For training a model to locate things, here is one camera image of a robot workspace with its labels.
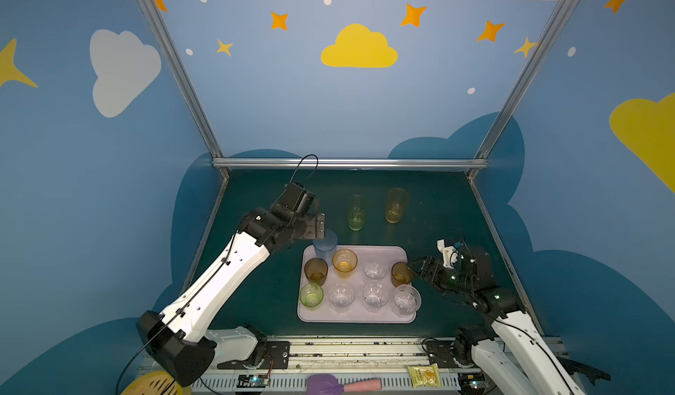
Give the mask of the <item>amber dimpled glass front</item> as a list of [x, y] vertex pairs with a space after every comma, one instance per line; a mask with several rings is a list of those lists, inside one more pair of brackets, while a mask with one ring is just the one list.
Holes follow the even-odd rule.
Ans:
[[395, 287], [411, 284], [414, 277], [414, 272], [405, 261], [395, 263], [390, 270], [390, 281]]

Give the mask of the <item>clear faceted glass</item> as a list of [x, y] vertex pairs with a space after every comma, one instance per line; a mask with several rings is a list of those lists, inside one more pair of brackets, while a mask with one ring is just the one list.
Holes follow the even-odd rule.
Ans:
[[410, 317], [417, 313], [422, 305], [421, 295], [410, 284], [397, 286], [393, 293], [393, 312], [399, 317]]
[[362, 271], [366, 278], [370, 280], [383, 280], [388, 274], [387, 264], [383, 261], [366, 261], [362, 265]]
[[351, 284], [338, 283], [330, 286], [328, 300], [333, 310], [338, 313], [346, 312], [353, 304], [355, 290]]
[[379, 312], [390, 300], [390, 292], [382, 281], [370, 280], [363, 286], [362, 297], [368, 312]]

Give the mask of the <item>tall blue plastic glass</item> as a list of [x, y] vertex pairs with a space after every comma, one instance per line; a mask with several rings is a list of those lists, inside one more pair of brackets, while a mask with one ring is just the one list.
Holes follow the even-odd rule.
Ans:
[[337, 252], [339, 238], [334, 231], [327, 229], [322, 240], [313, 240], [313, 247], [317, 258], [327, 263], [332, 263], [332, 258]]

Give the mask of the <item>dark amber dimpled glass back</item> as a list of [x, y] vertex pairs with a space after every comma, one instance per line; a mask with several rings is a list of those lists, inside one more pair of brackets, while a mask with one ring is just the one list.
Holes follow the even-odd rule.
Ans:
[[328, 277], [328, 264], [324, 259], [311, 258], [304, 264], [303, 272], [310, 283], [323, 286]]

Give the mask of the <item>short yellow glass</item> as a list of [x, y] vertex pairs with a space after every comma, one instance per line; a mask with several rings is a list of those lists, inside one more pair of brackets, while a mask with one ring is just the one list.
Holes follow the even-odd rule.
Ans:
[[342, 248], [336, 251], [332, 257], [333, 268], [341, 278], [348, 278], [353, 275], [359, 264], [357, 254], [348, 248]]

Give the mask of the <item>tall green plastic glass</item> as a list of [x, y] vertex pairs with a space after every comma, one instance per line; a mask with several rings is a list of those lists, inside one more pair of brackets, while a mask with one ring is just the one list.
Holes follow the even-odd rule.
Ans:
[[347, 204], [347, 224], [354, 231], [360, 231], [365, 225], [367, 217], [367, 203], [362, 195], [351, 196]]

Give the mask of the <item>tall yellow-green glass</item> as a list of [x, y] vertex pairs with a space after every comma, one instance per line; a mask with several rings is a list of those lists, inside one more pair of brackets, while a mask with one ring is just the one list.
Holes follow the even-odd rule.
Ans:
[[310, 282], [300, 289], [299, 300], [301, 305], [312, 309], [319, 307], [323, 302], [323, 288], [320, 284]]

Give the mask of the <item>tall yellow plastic glass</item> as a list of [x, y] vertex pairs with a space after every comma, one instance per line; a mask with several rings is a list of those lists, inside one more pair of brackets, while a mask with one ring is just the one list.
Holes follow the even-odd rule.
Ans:
[[411, 200], [410, 193], [402, 188], [394, 188], [388, 191], [386, 196], [385, 219], [390, 224], [398, 223]]

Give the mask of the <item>pink plastic tray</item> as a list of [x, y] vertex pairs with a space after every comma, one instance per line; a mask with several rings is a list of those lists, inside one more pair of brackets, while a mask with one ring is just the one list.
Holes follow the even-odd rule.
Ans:
[[[348, 278], [341, 278], [333, 268], [332, 263], [328, 264], [328, 277], [323, 288], [323, 302], [319, 307], [306, 308], [297, 303], [298, 318], [307, 323], [351, 323], [351, 324], [409, 324], [417, 318], [417, 313], [410, 317], [399, 317], [393, 312], [393, 293], [395, 286], [390, 281], [390, 270], [395, 263], [407, 261], [408, 256], [405, 250], [396, 246], [348, 246], [353, 250], [359, 259], [356, 270]], [[303, 252], [302, 262], [306, 263], [311, 258], [317, 258], [313, 246], [307, 247]], [[365, 282], [370, 281], [362, 271], [362, 265], [366, 261], [383, 261], [387, 264], [388, 274], [383, 280], [385, 287], [390, 292], [390, 300], [379, 312], [368, 312], [365, 308], [362, 289]], [[332, 309], [328, 300], [328, 291], [330, 286], [338, 283], [351, 284], [355, 290], [355, 299], [353, 304], [346, 312], [338, 313]]]

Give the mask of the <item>red black tool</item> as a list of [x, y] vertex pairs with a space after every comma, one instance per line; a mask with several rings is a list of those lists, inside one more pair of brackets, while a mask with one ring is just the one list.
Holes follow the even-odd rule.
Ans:
[[599, 379], [608, 382], [612, 380], [610, 374], [590, 365], [560, 356], [557, 356], [557, 360], [560, 362], [562, 367], [564, 367], [564, 370], [566, 370], [570, 375], [581, 374], [586, 376], [592, 386], [596, 386], [596, 381]]

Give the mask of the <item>purple pink spatula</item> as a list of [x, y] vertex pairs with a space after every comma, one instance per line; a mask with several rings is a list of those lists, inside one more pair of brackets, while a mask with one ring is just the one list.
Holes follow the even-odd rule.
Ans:
[[307, 395], [341, 395], [344, 393], [370, 393], [381, 391], [379, 378], [362, 380], [351, 384], [340, 384], [334, 375], [317, 374], [309, 376], [306, 384]]

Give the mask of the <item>yellow woven basket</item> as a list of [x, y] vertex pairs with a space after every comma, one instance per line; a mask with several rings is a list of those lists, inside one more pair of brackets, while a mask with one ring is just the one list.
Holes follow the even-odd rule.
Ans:
[[139, 377], [131, 383], [122, 395], [191, 395], [190, 387], [180, 386], [165, 371], [155, 371]]

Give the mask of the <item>aluminium frame back rail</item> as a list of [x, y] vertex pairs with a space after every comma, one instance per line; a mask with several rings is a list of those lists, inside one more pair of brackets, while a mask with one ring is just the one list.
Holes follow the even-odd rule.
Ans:
[[293, 169], [297, 165], [302, 168], [322, 169], [404, 169], [404, 170], [465, 170], [488, 168], [487, 160], [445, 160], [445, 159], [331, 159], [323, 158], [317, 161], [311, 157], [310, 161], [301, 161], [295, 158], [214, 158], [216, 168], [263, 168], [263, 169]]

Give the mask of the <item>aluminium frame left post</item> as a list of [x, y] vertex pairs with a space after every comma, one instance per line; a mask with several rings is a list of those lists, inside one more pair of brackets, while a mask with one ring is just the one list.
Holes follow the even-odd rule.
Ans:
[[161, 10], [156, 6], [155, 0], [136, 0], [144, 14], [149, 27], [156, 38], [163, 56], [172, 72], [172, 75], [179, 86], [179, 90], [190, 110], [193, 120], [197, 125], [200, 134], [207, 145], [212, 162], [223, 157], [223, 151], [217, 141], [216, 134], [209, 123], [206, 112], [197, 96], [197, 93], [191, 83], [186, 68], [179, 56], [176, 45], [174, 44], [170, 32], [167, 29], [165, 20], [163, 20]]

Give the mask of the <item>aluminium frame right post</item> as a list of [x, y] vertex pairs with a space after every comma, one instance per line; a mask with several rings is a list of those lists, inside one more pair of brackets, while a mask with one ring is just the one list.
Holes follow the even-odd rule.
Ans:
[[518, 79], [516, 80], [511, 92], [506, 98], [501, 110], [493, 121], [488, 130], [483, 142], [478, 148], [474, 161], [476, 166], [468, 170], [467, 177], [470, 182], [474, 182], [481, 169], [488, 167], [488, 158], [497, 141], [501, 137], [513, 117], [515, 110], [520, 105], [527, 90], [531, 86], [539, 69], [543, 65], [553, 45], [557, 41], [560, 33], [570, 20], [576, 6], [581, 0], [559, 0], [553, 13], [548, 19], [543, 31], [539, 37], [538, 44], [534, 51], [527, 58], [526, 64], [521, 70]]

